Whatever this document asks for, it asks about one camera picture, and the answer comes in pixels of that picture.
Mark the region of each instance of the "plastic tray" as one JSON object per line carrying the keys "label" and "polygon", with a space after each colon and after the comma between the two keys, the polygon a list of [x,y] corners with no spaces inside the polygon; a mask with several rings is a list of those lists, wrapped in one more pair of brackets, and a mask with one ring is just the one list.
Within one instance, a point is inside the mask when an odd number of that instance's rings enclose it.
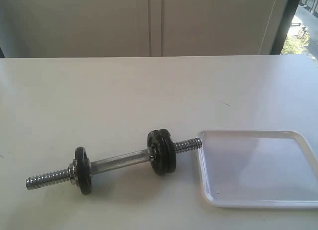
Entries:
{"label": "plastic tray", "polygon": [[204,131],[198,135],[205,199],[229,208],[318,208],[318,162],[293,131]]}

